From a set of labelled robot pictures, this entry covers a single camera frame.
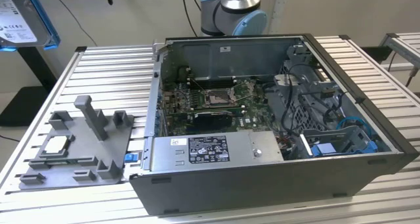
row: motherboard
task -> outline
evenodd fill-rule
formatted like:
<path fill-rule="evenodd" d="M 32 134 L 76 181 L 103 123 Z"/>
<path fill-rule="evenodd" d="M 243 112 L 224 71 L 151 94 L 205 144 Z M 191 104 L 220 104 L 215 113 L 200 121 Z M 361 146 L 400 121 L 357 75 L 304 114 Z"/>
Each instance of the motherboard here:
<path fill-rule="evenodd" d="M 232 80 L 227 88 L 219 86 L 192 80 L 163 93 L 168 136 L 245 129 L 279 131 L 264 83 L 248 78 Z"/>

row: power supply label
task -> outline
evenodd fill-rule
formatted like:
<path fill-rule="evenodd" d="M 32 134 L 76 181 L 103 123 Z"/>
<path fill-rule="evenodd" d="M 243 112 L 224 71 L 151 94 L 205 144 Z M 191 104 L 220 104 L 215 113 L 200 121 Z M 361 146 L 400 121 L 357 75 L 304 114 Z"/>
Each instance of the power supply label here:
<path fill-rule="evenodd" d="M 188 150 L 191 163 L 229 161 L 225 136 L 188 138 Z"/>
<path fill-rule="evenodd" d="M 12 43 L 37 41 L 12 0 L 0 0 L 0 38 Z"/>

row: blue cable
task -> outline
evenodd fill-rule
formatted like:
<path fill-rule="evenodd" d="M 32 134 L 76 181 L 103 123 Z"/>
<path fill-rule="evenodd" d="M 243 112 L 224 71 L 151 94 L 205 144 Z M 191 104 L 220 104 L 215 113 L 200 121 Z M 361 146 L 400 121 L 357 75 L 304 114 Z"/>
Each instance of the blue cable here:
<path fill-rule="evenodd" d="M 365 128 L 368 129 L 368 134 L 369 134 L 369 138 L 372 137 L 372 129 L 369 127 L 369 125 L 364 122 L 364 120 L 361 120 L 359 117 L 345 117 L 340 122 L 339 124 L 336 125 L 336 129 L 340 129 L 341 128 L 341 125 L 345 121 L 348 120 L 356 120 L 356 121 L 360 121 L 361 124 L 365 126 Z"/>

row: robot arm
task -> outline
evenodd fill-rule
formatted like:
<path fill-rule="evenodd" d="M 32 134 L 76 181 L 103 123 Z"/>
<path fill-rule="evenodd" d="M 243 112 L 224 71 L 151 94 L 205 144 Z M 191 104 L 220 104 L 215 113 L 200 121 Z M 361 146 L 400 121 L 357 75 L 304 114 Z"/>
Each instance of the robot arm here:
<path fill-rule="evenodd" d="M 201 0 L 201 32 L 209 36 L 256 35 L 267 26 L 261 0 Z"/>

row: metal rail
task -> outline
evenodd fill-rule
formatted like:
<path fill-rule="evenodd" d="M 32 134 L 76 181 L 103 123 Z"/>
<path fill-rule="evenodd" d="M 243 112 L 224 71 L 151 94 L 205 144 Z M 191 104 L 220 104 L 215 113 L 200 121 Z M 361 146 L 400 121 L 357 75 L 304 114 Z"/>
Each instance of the metal rail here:
<path fill-rule="evenodd" d="M 420 150 L 420 102 L 351 40 L 317 41 L 347 74 Z M 420 159 L 399 173 L 376 178 L 353 197 L 319 200 L 176 217 L 149 216 L 129 183 L 73 189 L 20 192 L 19 174 L 43 143 L 53 110 L 79 115 L 72 101 L 92 96 L 105 114 L 123 109 L 136 116 L 129 151 L 141 151 L 147 115 L 152 46 L 96 47 L 76 53 L 59 83 L 0 173 L 0 221 L 4 223 L 419 223 Z M 125 166 L 125 179 L 139 164 Z"/>

